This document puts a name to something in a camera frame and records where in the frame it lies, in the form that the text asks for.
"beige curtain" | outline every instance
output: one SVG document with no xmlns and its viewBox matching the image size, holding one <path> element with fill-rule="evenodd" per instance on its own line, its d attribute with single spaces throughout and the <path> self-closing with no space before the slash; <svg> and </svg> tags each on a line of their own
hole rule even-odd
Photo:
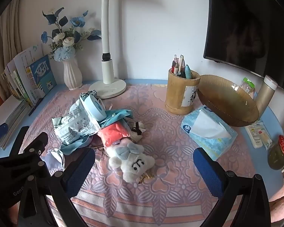
<svg viewBox="0 0 284 227">
<path fill-rule="evenodd" d="M 19 0 L 12 0 L 0 16 L 0 97 L 5 101 L 11 93 L 1 74 L 6 65 L 22 51 L 19 27 Z"/>
</svg>

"pen holder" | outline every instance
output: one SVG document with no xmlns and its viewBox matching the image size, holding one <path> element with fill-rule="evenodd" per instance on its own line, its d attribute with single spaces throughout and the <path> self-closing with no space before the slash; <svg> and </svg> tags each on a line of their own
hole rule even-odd
<svg viewBox="0 0 284 227">
<path fill-rule="evenodd" d="M 192 70 L 191 75 L 192 79 L 186 79 L 176 76 L 171 69 L 168 71 L 165 106 L 172 114 L 185 115 L 193 110 L 200 75 Z"/>
</svg>

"artificial flower bouquet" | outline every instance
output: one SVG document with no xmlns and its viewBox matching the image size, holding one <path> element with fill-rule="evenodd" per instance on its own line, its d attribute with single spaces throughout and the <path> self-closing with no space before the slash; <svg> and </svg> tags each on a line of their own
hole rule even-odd
<svg viewBox="0 0 284 227">
<path fill-rule="evenodd" d="M 48 42 L 48 38 L 52 39 L 52 43 L 49 45 L 52 51 L 49 53 L 51 59 L 56 61 L 69 60 L 75 56 L 76 51 L 83 50 L 82 45 L 80 44 L 83 40 L 94 41 L 101 39 L 101 32 L 90 28 L 88 31 L 83 33 L 78 32 L 79 28 L 83 28 L 85 25 L 85 16 L 88 13 L 88 10 L 83 13 L 81 17 L 74 17 L 70 20 L 71 27 L 69 30 L 64 31 L 63 27 L 68 23 L 68 19 L 64 16 L 59 20 L 59 13 L 64 9 L 64 7 L 58 9 L 55 13 L 44 14 L 43 16 L 47 18 L 48 24 L 55 24 L 58 28 L 54 29 L 51 33 L 51 37 L 48 36 L 48 33 L 44 31 L 41 35 L 41 40 L 44 44 Z"/>
</svg>

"white rose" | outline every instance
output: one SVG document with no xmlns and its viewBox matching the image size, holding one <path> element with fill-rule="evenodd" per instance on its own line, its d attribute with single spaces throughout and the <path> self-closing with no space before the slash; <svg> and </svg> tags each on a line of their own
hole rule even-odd
<svg viewBox="0 0 284 227">
<path fill-rule="evenodd" d="M 64 32 L 59 33 L 59 34 L 57 34 L 57 35 L 53 38 L 53 42 L 56 43 L 56 44 L 58 44 L 58 42 L 59 42 L 60 40 L 63 40 L 64 37 L 65 37 L 65 33 L 64 33 Z"/>
<path fill-rule="evenodd" d="M 75 44 L 75 38 L 73 37 L 67 37 L 63 40 L 63 46 L 64 47 L 70 47 Z"/>
</svg>

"blue bow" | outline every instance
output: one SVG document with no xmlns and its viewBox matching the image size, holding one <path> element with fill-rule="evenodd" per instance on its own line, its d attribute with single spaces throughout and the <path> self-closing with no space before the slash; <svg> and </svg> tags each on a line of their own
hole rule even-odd
<svg viewBox="0 0 284 227">
<path fill-rule="evenodd" d="M 132 154 L 141 154 L 141 152 L 139 151 L 139 148 L 136 144 L 134 144 L 133 142 L 127 144 L 126 147 L 118 147 L 116 148 L 116 153 L 117 153 L 117 157 L 120 160 L 127 160 L 129 153 Z"/>
</svg>

